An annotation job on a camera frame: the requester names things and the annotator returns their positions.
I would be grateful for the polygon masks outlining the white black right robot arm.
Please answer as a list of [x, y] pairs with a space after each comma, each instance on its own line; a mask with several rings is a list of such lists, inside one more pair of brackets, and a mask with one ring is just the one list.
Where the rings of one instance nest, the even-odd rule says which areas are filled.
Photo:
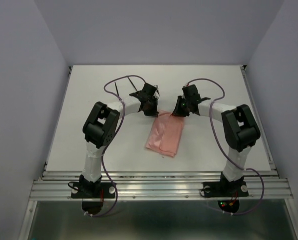
[[[224, 180], [219, 182], [219, 191], [224, 195], [230, 195], [237, 189], [236, 182], [242, 180], [247, 156], [261, 133], [248, 105], [233, 106], [217, 102], [225, 97], [224, 89], [220, 89], [222, 95], [211, 100], [209, 97], [201, 97], [194, 84], [182, 87], [183, 94], [178, 96], [172, 115], [188, 117], [190, 114], [196, 114], [209, 118], [215, 141], [227, 159], [222, 171]], [[218, 140], [214, 120], [223, 125], [225, 140], [229, 146], [228, 153], [225, 153]]]

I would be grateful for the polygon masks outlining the pink satin napkin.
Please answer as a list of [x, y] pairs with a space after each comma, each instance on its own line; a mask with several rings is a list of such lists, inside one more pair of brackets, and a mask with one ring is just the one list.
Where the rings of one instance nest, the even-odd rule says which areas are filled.
[[184, 117], [161, 110], [152, 124], [145, 147], [173, 158], [177, 154], [183, 128]]

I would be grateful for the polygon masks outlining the black fork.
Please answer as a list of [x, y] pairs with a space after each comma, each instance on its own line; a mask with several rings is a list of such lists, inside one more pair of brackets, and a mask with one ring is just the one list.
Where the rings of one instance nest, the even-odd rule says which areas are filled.
[[134, 84], [133, 81], [131, 80], [130, 76], [127, 76], [127, 78], [128, 78], [128, 80], [129, 80], [130, 84], [132, 85], [132, 87], [134, 88], [134, 90], [137, 92], [138, 89], [136, 88], [135, 84]]

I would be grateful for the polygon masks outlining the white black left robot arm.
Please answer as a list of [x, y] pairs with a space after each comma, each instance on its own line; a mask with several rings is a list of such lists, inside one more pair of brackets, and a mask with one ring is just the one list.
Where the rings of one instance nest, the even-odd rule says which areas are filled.
[[156, 85], [145, 83], [143, 89], [110, 104], [96, 102], [82, 128], [86, 140], [86, 159], [79, 177], [83, 191], [89, 197], [100, 192], [101, 165], [108, 147], [121, 128], [127, 115], [143, 112], [145, 116], [158, 116], [159, 91]]

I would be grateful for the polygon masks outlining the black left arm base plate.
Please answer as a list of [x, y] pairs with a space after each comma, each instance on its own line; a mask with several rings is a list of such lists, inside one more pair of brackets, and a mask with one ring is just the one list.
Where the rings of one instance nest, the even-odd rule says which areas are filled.
[[68, 186], [71, 188], [71, 198], [73, 199], [114, 199], [116, 192], [110, 182], [96, 183], [95, 186], [86, 187], [76, 181], [70, 181]]

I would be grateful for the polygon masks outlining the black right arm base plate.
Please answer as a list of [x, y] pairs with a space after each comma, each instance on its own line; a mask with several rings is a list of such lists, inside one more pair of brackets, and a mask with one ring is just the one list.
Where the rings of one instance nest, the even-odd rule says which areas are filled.
[[246, 183], [220, 183], [219, 181], [203, 182], [203, 188], [200, 195], [205, 198], [230, 198], [230, 197], [248, 197], [249, 192]]

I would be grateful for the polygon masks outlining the aluminium frame rail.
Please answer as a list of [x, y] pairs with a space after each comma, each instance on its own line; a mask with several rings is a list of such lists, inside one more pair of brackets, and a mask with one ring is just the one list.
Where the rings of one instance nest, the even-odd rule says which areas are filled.
[[[76, 171], [46, 171], [33, 182], [29, 199], [32, 201], [68, 201], [71, 189], [68, 182], [77, 181]], [[217, 171], [187, 172], [110, 172], [117, 184], [119, 201], [164, 201], [164, 200], [201, 200], [200, 190], [203, 182], [217, 182]], [[262, 172], [264, 183], [250, 171], [244, 173], [249, 196], [248, 200], [259, 199], [262, 187], [264, 199], [292, 199], [293, 193], [286, 178], [280, 178], [275, 169]]]

